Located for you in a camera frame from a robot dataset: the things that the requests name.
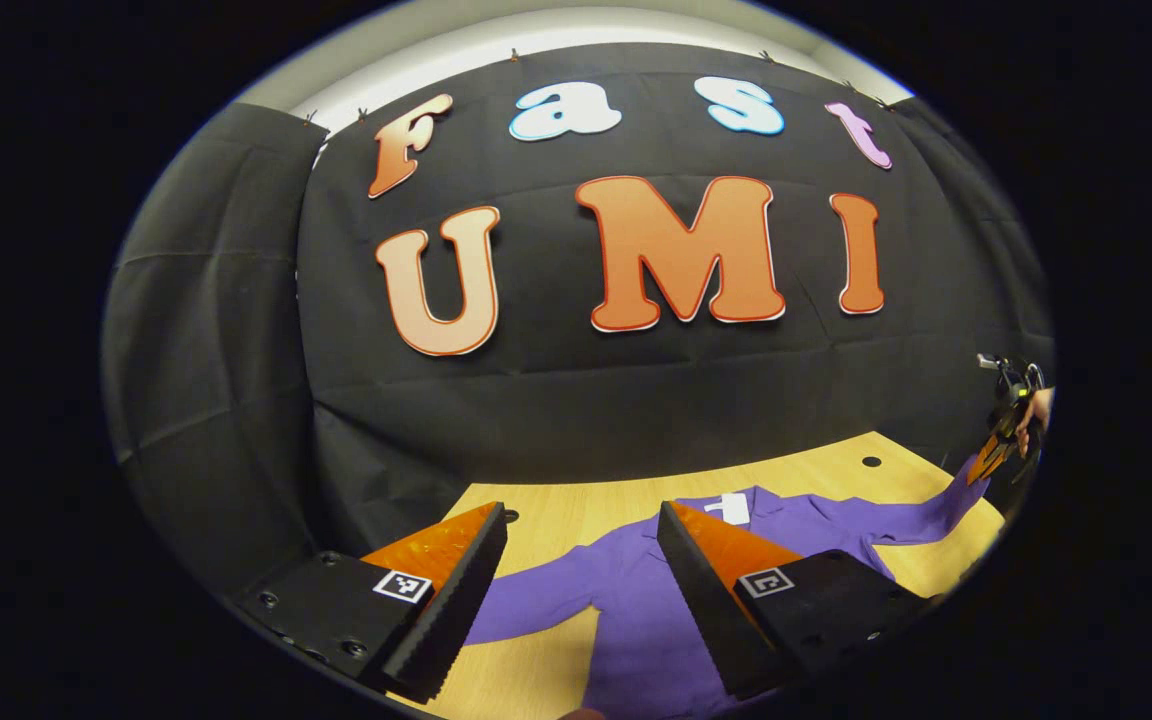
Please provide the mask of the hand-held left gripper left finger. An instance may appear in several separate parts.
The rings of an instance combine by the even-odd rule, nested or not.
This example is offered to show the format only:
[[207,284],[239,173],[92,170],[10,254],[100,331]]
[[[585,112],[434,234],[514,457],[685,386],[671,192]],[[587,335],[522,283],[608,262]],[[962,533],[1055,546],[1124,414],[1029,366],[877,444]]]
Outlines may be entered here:
[[507,541],[488,502],[356,559],[321,551],[238,597],[285,644],[376,694],[426,703],[467,642]]

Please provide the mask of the purple knit garment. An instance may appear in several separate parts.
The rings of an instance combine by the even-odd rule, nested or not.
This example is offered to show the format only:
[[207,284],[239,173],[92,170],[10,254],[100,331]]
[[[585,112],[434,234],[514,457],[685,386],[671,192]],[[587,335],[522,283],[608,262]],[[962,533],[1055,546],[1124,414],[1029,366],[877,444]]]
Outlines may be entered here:
[[[841,550],[890,577],[882,546],[942,541],[980,501],[990,479],[968,467],[919,503],[742,491],[738,511],[755,536],[803,556]],[[582,705],[605,720],[703,720],[736,706],[710,659],[646,518],[579,544],[561,558],[494,579],[467,644],[544,632],[594,607],[598,624]]]

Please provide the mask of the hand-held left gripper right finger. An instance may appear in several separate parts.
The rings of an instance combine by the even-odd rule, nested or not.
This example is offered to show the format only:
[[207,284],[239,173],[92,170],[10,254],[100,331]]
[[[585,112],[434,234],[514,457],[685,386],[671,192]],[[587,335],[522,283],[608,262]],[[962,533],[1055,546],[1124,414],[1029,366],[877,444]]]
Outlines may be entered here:
[[657,541],[737,700],[835,673],[938,602],[846,551],[803,556],[675,501],[660,505]]

